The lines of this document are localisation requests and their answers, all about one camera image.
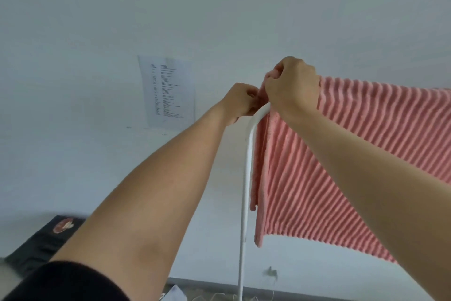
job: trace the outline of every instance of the ribbed towel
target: ribbed towel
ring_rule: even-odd
[[[321,78],[318,109],[359,137],[451,182],[451,90]],[[271,110],[257,127],[255,243],[289,235],[394,262],[301,138]]]

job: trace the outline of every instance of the black cloth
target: black cloth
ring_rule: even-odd
[[[130,301],[106,276],[85,265],[55,261],[25,278],[3,301]]]

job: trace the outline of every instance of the hand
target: hand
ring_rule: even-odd
[[[284,58],[275,67],[279,78],[269,77],[265,89],[271,105],[284,118],[313,113],[319,97],[319,76],[315,67],[292,56]]]
[[[214,107],[221,110],[225,125],[235,123],[241,116],[253,116],[259,109],[258,88],[245,83],[236,83],[225,97]]]

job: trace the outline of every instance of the white drying rack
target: white drying rack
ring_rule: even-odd
[[[243,300],[243,282],[245,279],[246,232],[248,230],[249,190],[251,186],[252,156],[255,129],[264,116],[269,113],[271,104],[262,106],[251,118],[246,129],[246,162],[243,179],[243,200],[241,203],[240,270],[238,272],[238,301]]]

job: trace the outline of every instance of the forearm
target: forearm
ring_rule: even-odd
[[[133,300],[157,299],[205,189],[224,128],[221,110],[212,108],[150,155],[53,259],[99,270]]]
[[[437,300],[451,299],[451,186],[319,112],[285,118],[399,264]]]

